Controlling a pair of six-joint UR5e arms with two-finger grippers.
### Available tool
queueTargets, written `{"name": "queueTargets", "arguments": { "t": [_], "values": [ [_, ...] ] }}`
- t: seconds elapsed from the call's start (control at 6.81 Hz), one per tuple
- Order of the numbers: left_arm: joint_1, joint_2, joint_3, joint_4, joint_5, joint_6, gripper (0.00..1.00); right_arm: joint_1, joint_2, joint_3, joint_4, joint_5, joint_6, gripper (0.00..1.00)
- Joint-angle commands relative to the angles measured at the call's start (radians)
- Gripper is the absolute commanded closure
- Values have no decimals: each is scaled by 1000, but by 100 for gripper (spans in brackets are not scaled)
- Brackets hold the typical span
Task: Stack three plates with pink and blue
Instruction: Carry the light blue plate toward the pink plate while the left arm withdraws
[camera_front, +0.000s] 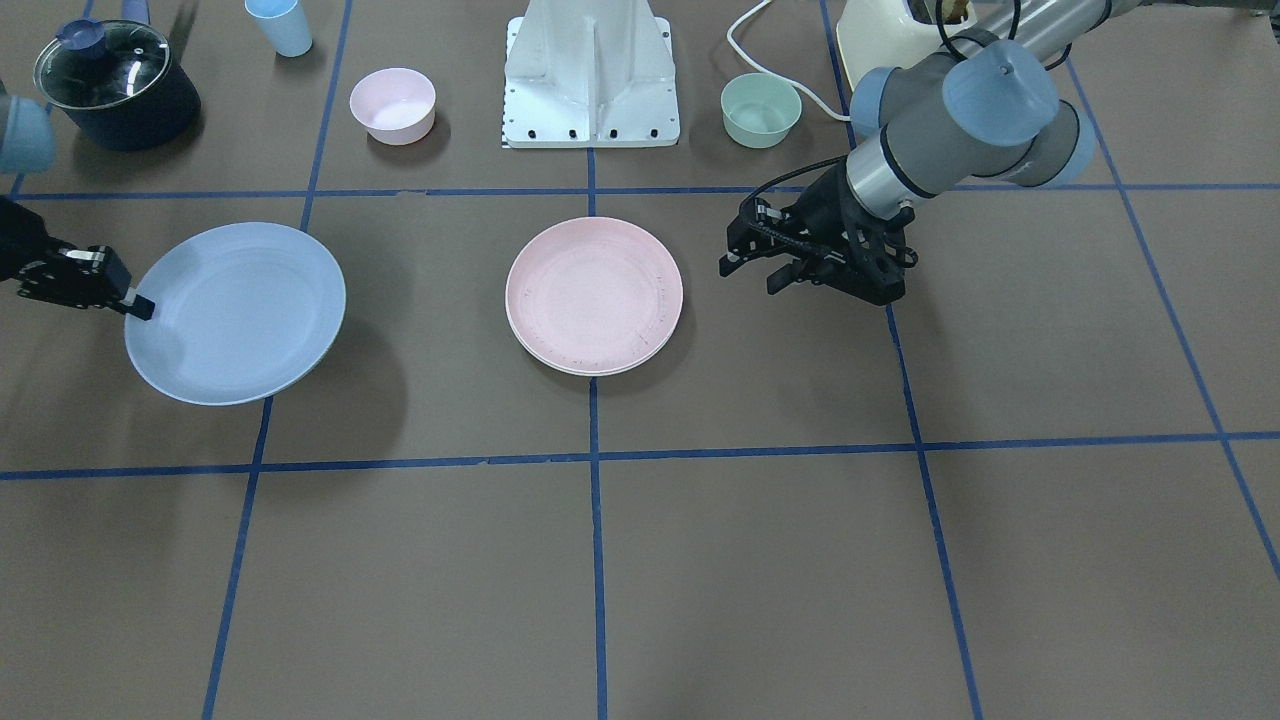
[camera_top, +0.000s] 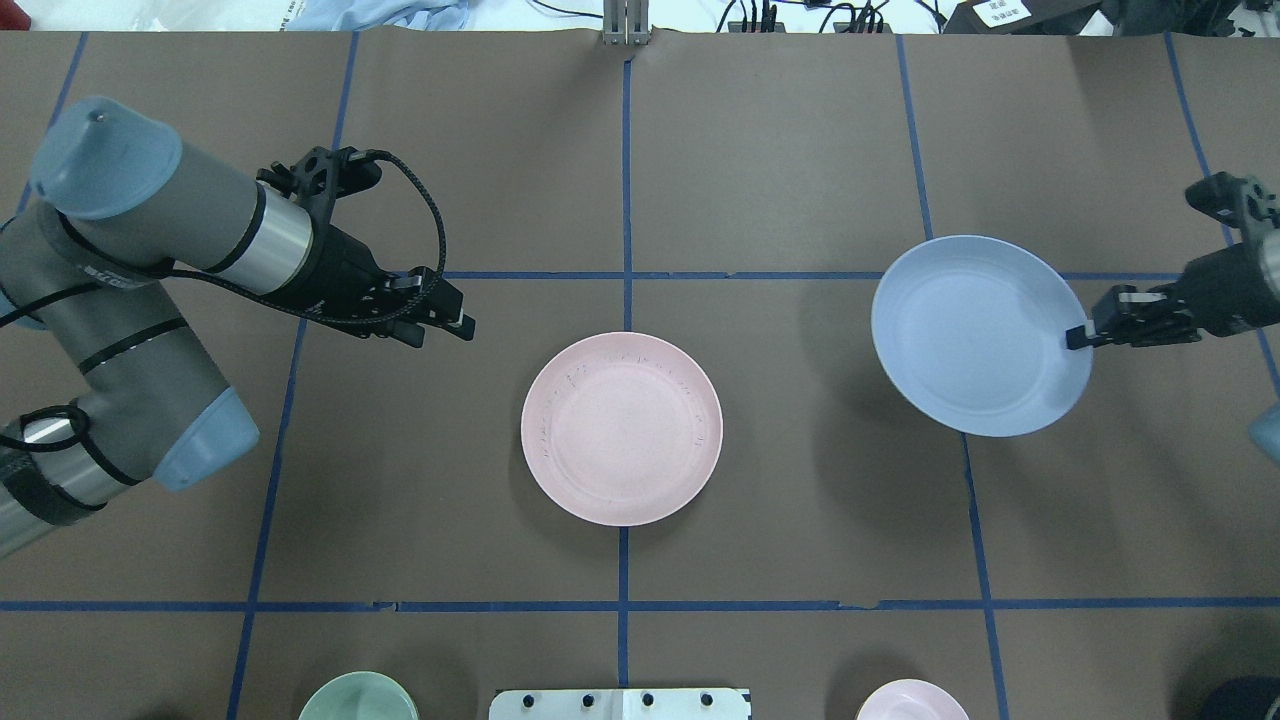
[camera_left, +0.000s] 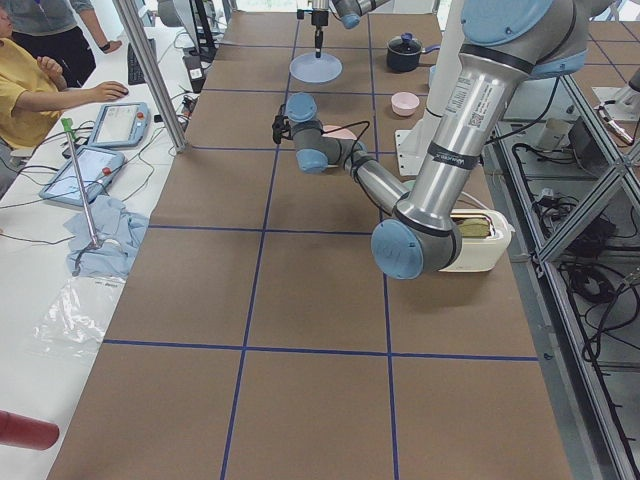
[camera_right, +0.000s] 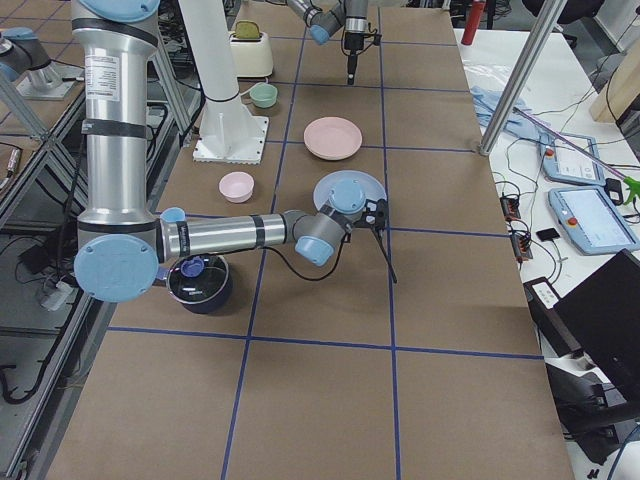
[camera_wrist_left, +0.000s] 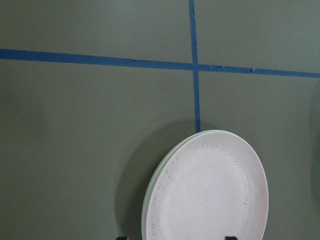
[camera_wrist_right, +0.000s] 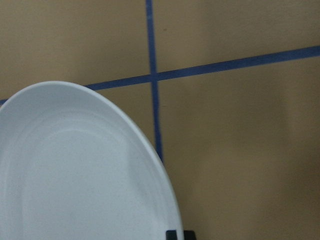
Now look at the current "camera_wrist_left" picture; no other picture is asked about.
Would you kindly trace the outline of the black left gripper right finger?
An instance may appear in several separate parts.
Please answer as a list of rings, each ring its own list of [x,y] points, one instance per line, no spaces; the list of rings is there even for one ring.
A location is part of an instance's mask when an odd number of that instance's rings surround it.
[[[225,240],[238,240],[238,238],[236,236],[225,236],[224,239]]]

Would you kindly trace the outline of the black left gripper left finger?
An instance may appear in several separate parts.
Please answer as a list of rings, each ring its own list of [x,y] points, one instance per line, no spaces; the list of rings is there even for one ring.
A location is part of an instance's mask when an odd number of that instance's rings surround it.
[[[117,237],[117,240],[128,240],[127,236],[119,236]]]

